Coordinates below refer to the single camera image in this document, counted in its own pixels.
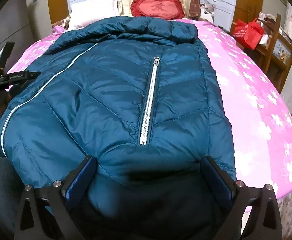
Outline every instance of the brown wooden door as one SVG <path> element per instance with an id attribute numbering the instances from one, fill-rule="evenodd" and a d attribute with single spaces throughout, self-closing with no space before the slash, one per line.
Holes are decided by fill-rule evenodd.
<path id="1" fill-rule="evenodd" d="M 248 23 L 259 16 L 262 10 L 263 0 L 237 0 L 235 12 L 233 15 L 233 22 L 238 19 Z"/>
<path id="2" fill-rule="evenodd" d="M 47 0 L 51 23 L 54 24 L 69 15 L 67 0 Z"/>

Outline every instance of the zipper teeth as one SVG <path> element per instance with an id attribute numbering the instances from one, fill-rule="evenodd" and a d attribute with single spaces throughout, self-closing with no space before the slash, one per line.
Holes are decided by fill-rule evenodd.
<path id="1" fill-rule="evenodd" d="M 5 150 L 4 150 L 4 135 L 5 135 L 5 131 L 6 131 L 6 128 L 7 128 L 7 126 L 8 126 L 8 123 L 9 123 L 9 121 L 10 121 L 10 119 L 11 119 L 11 117 L 12 117 L 12 115 L 14 114 L 14 112 L 17 110 L 17 109 L 19 109 L 21 106 L 23 106 L 23 105 L 25 105 L 26 103 L 28 103 L 28 102 L 30 102 L 31 100 L 33 100 L 35 97 L 37 97 L 38 96 L 38 94 L 40 93 L 40 92 L 42 92 L 42 90 L 56 77 L 56 76 L 58 76 L 59 74 L 61 74 L 61 73 L 63 73 L 65 70 L 67 70 L 68 68 L 70 68 L 72 65 L 73 65 L 73 63 L 81 56 L 81 55 L 83 55 L 85 52 L 87 52 L 87 51 L 89 51 L 89 50 L 91 50 L 93 47 L 95 47 L 97 45 L 97 43 L 94 45 L 94 46 L 92 46 L 92 47 L 90 47 L 89 49 L 87 49 L 87 50 L 85 50 L 84 52 L 82 52 L 81 54 L 79 54 L 79 55 L 77 55 L 74 59 L 73 59 L 73 61 L 68 65 L 68 67 L 67 68 L 65 68 L 65 69 L 63 69 L 62 71 L 60 71 L 60 72 L 58 72 L 58 73 L 56 73 L 54 76 L 52 76 L 41 88 L 40 88 L 40 90 L 38 90 L 38 92 L 31 98 L 31 99 L 29 99 L 28 101 L 26 101 L 26 102 L 24 102 L 24 103 L 22 103 L 22 104 L 20 104 L 20 105 L 18 105 L 18 106 L 16 106 L 16 107 L 14 107 L 13 108 L 13 110 L 10 112 L 10 114 L 8 115 L 8 117 L 6 118 L 6 120 L 5 120 L 5 123 L 4 123 L 4 126 L 3 126 L 3 129 L 2 129 L 2 134 L 1 134 L 1 147 L 2 147 L 2 151 L 3 151 L 3 153 L 4 153 L 4 155 L 5 155 L 5 157 L 7 158 L 7 155 L 6 155 L 6 153 L 5 153 Z"/>
<path id="2" fill-rule="evenodd" d="M 154 90 L 155 90 L 155 83 L 156 83 L 157 68 L 158 68 L 159 60 L 160 60 L 160 58 L 155 57 L 155 60 L 153 63 L 153 73 L 151 75 L 147 103 L 146 103 L 146 108 L 145 108 L 143 122 L 142 122 L 142 128 L 141 128 L 141 136 L 140 136 L 140 144 L 141 145 L 145 145 L 147 143 L 150 116 L 151 116 L 151 110 L 152 110 L 152 106 L 153 106 L 153 95 L 154 95 Z"/>

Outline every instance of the heart-shaped pillow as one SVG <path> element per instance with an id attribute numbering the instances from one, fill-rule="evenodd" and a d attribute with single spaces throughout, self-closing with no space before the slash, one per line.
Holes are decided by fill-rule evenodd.
<path id="1" fill-rule="evenodd" d="M 150 16 L 165 20 L 185 17 L 181 2 L 178 0 L 134 0 L 130 10 L 134 17 Z"/>

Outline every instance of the blue puffer jacket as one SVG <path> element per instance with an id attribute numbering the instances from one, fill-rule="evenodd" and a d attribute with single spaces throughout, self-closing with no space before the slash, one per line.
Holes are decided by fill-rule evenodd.
<path id="1" fill-rule="evenodd" d="M 92 220 L 152 239 L 206 239 L 222 210 L 200 160 L 210 155 L 233 179 L 235 165 L 216 73 L 197 37 L 194 25 L 150 17 L 66 32 L 27 68 L 42 73 L 1 118 L 0 156 L 42 187 L 93 155 Z"/>

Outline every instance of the bed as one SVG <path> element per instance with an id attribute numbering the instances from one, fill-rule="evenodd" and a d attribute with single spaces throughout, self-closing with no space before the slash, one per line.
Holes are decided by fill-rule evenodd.
<path id="1" fill-rule="evenodd" d="M 250 187 L 273 185 L 279 202 L 284 239 L 292 235 L 292 117 L 269 79 L 236 46 L 234 39 L 210 22 L 194 24 L 216 70 L 225 114 L 232 124 L 237 179 Z M 9 70 L 24 70 L 66 30 L 29 47 Z M 243 225 L 249 216 L 247 208 Z"/>

